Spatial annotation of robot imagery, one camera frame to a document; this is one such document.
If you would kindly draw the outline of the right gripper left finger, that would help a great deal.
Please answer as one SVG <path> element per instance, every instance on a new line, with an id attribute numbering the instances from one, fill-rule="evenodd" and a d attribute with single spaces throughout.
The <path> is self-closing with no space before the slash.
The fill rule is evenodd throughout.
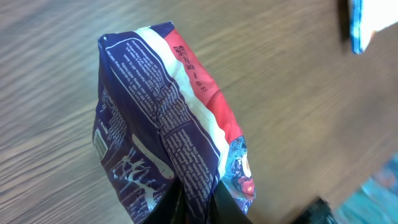
<path id="1" fill-rule="evenodd" d="M 186 224 L 183 184 L 175 179 L 143 224 Z"/>

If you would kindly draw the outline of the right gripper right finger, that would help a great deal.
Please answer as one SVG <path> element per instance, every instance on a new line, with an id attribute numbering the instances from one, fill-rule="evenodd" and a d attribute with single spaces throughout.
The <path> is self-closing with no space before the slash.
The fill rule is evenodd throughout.
<path id="1" fill-rule="evenodd" d="M 210 201 L 211 224 L 252 224 L 238 207 L 222 181 L 218 183 Z"/>

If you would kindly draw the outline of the purple red pad package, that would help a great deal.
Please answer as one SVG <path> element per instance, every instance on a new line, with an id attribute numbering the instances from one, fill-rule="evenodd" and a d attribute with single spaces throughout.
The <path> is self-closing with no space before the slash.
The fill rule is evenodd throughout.
<path id="1" fill-rule="evenodd" d="M 256 191 L 243 131 L 174 25 L 105 34 L 98 50 L 93 145 L 131 220 L 143 223 L 175 179 L 186 223 L 210 223 L 220 181 L 246 215 Z"/>

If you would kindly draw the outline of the yellow wipes package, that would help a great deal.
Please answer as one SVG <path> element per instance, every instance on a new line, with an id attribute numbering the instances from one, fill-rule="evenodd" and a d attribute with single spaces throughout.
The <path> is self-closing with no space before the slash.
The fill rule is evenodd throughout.
<path id="1" fill-rule="evenodd" d="M 397 23 L 397 0 L 351 0 L 350 37 L 354 54 L 363 54 L 373 35 Z"/>

